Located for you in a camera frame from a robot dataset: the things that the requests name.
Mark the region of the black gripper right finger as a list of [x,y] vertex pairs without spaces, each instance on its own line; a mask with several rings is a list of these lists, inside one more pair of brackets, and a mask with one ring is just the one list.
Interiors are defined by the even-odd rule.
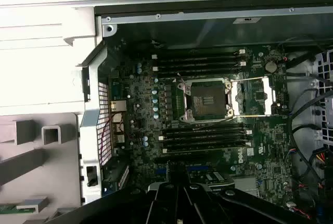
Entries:
[[179,186],[199,223],[313,223],[312,220],[238,189],[207,191],[191,183],[184,163],[178,165]]

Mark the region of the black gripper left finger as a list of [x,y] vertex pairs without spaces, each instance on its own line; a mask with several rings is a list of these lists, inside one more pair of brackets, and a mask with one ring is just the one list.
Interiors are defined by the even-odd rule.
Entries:
[[151,184],[147,192],[130,186],[47,223],[176,223],[178,169],[177,163],[168,162],[166,182]]

